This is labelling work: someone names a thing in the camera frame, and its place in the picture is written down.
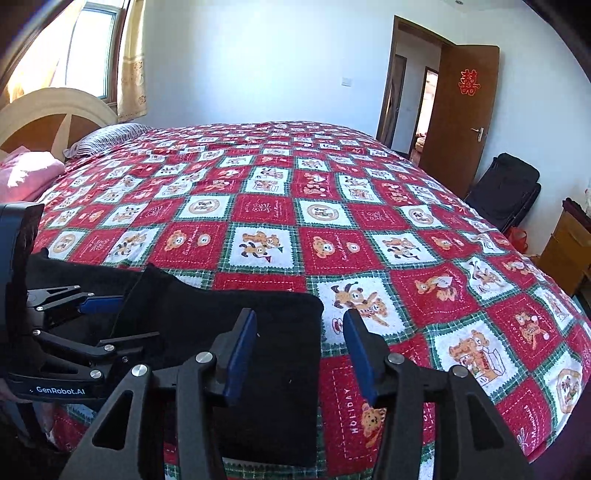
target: wall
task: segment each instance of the wall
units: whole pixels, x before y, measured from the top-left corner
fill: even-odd
[[[466,42],[496,44],[501,67],[479,178],[507,152],[540,171],[542,190],[522,224],[540,253],[571,197],[591,177],[591,83],[556,32],[525,5],[468,13]]]
[[[441,47],[406,32],[398,32],[396,55],[407,58],[407,68],[404,74],[404,86],[402,87],[400,111],[394,131],[392,149],[408,153],[414,138],[418,109],[423,100],[421,93],[425,79],[425,67],[439,70]]]
[[[308,119],[375,135],[394,15],[462,41],[463,14],[440,0],[151,0],[143,121]]]

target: striped pillow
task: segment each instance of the striped pillow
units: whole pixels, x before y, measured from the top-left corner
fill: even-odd
[[[153,129],[142,124],[116,124],[99,128],[64,150],[64,157],[88,157],[127,140],[133,140],[150,130]]]

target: wooden headboard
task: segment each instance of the wooden headboard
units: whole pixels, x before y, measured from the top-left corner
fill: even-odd
[[[66,148],[115,123],[117,116],[113,110],[89,93],[72,88],[44,88],[20,97],[0,111],[0,151],[9,153],[23,145],[31,151],[49,151],[64,161]]]

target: silver door handle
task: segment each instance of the silver door handle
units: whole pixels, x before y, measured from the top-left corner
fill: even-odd
[[[482,135],[484,135],[484,127],[480,127],[480,128],[471,128],[470,130],[472,130],[473,132],[478,133],[478,141],[482,141]]]

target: red checkered bedspread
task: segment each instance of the red checkered bedspread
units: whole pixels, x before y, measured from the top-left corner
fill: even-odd
[[[229,476],[315,478],[372,467],[384,412],[364,402],[346,355],[349,306],[417,364],[468,367],[530,458],[557,436],[589,377],[591,329],[556,284],[438,182],[349,128],[155,130],[69,165],[44,201],[36,248],[50,257],[151,262],[196,287],[321,298],[317,466],[228,464]],[[73,446],[92,413],[67,412],[57,415],[54,437]],[[428,478],[431,408],[424,421]]]

